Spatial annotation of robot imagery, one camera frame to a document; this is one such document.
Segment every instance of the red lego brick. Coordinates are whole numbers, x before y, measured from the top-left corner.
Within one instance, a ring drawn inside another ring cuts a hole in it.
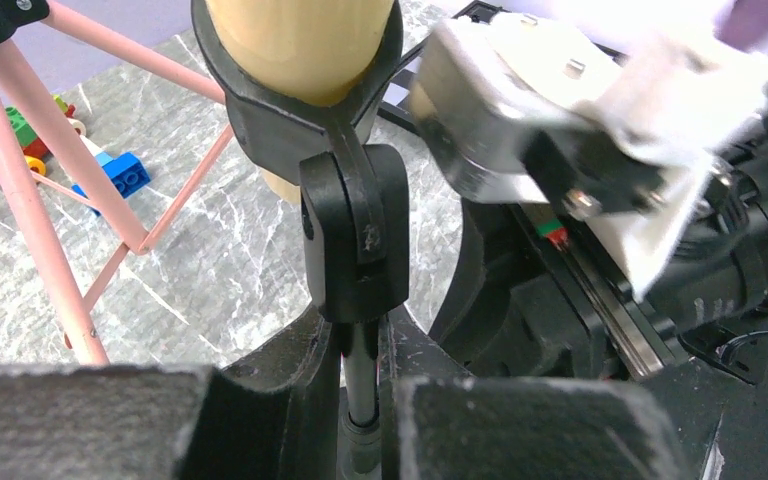
[[[31,142],[30,145],[25,147],[22,150],[25,155],[29,157],[39,158],[42,160],[42,158],[46,155],[48,155],[48,147],[45,145],[45,143],[42,142],[42,139],[37,137],[36,140]]]

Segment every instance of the bolt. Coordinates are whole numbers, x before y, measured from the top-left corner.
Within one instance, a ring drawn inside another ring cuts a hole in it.
[[[581,78],[581,75],[584,74],[585,68],[586,68],[586,65],[579,62],[578,60],[571,58],[567,62],[567,64],[564,66],[564,75],[568,76],[573,80],[578,80],[579,78]]]
[[[711,175],[720,182],[724,187],[731,188],[731,165],[722,159],[717,159],[711,165]]]
[[[711,204],[708,203],[707,200],[702,199],[696,202],[696,205],[693,207],[693,219],[694,220],[701,220],[703,218],[708,218],[711,216],[711,214],[714,213],[714,209],[711,207]]]
[[[563,205],[570,216],[579,221],[598,215],[602,211],[599,200],[575,188],[567,192]]]
[[[667,204],[667,201],[664,200],[664,197],[662,197],[658,192],[654,190],[643,195],[642,200],[646,210],[661,210]]]
[[[523,15],[522,18],[520,18],[519,21],[523,24],[523,26],[526,26],[526,27],[529,27],[529,28],[536,27],[537,24],[539,23],[537,21],[537,17],[535,17],[533,15],[527,15],[527,14]]]

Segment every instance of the black cable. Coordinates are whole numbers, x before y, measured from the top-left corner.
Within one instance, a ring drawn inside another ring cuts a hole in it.
[[[729,364],[731,363],[731,359],[734,356],[734,354],[737,352],[738,348],[740,348],[742,345],[746,343],[751,342],[752,340],[755,340],[756,338],[765,338],[765,337],[768,337],[768,330],[747,333],[745,335],[739,335],[737,337],[734,337],[728,342],[726,342],[725,345],[722,346],[720,359],[723,361],[723,363]]]

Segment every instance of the pink metal rod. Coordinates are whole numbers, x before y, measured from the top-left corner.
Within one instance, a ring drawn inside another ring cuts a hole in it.
[[[51,14],[42,22],[49,27],[82,40],[217,103],[225,103],[225,92],[210,78],[196,73],[57,2],[49,1],[48,5]]]
[[[12,40],[0,44],[0,85],[119,238],[129,248],[138,249],[148,231],[69,125]]]
[[[113,252],[113,256],[110,257],[110,260],[104,264],[104,268],[98,273],[98,277],[96,277],[92,286],[90,286],[90,289],[87,290],[87,294],[84,295],[84,305],[88,312],[92,311],[93,307],[95,307],[101,294],[104,293],[104,289],[107,288],[110,284],[110,280],[113,279],[113,274],[116,273],[116,270],[119,269],[119,265],[122,264],[127,256],[128,246],[123,242],[119,244],[119,247]]]
[[[45,92],[45,97],[50,100],[48,92]],[[58,110],[56,116],[62,118],[63,114]],[[78,361],[84,364],[108,364],[107,354],[89,312],[84,307],[84,299],[72,275],[69,261],[63,253],[60,239],[51,224],[37,186],[31,179],[16,135],[4,115],[1,100],[0,185],[16,223],[26,239],[28,250],[36,263],[51,303],[61,318],[63,329],[72,340]]]
[[[34,180],[36,180],[36,181],[38,181],[38,182],[40,182],[40,183],[42,183],[44,185],[48,185],[49,187],[51,187],[54,190],[62,193],[63,195],[66,195],[67,197],[71,198],[72,200],[75,200],[77,202],[83,203],[84,205],[86,205],[86,206],[88,206],[88,207],[90,207],[92,209],[98,210],[96,208],[96,206],[88,198],[84,198],[81,195],[78,195],[77,193],[72,191],[71,188],[66,188],[63,185],[60,185],[59,183],[55,182],[54,180],[51,180],[51,179],[43,177],[42,175],[40,175],[37,172],[33,172],[32,171],[31,172],[31,176],[34,177]]]
[[[157,245],[161,235],[163,235],[172,224],[172,221],[178,215],[178,212],[181,211],[184,204],[190,199],[190,196],[192,196],[193,192],[198,188],[199,184],[204,179],[204,176],[207,175],[207,172],[210,171],[211,167],[216,163],[219,155],[222,154],[222,151],[225,150],[225,147],[228,146],[228,142],[230,142],[232,138],[234,138],[234,131],[231,130],[231,125],[227,125],[225,129],[222,130],[222,133],[219,134],[216,143],[210,147],[210,150],[208,150],[204,159],[202,159],[193,171],[193,175],[186,181],[186,183],[184,183],[184,186],[181,187],[181,191],[175,196],[172,205],[169,205],[169,208],[163,212],[163,215],[160,216],[160,220],[157,221],[157,224],[151,229],[151,232],[149,232],[145,242],[140,247],[140,249],[144,250],[143,253],[148,252]]]

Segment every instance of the black stand leg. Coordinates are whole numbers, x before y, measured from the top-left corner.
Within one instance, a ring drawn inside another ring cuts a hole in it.
[[[380,464],[379,325],[408,297],[408,183],[392,147],[361,145],[339,118],[326,131],[332,151],[300,164],[307,278],[343,355],[339,470],[364,478]]]

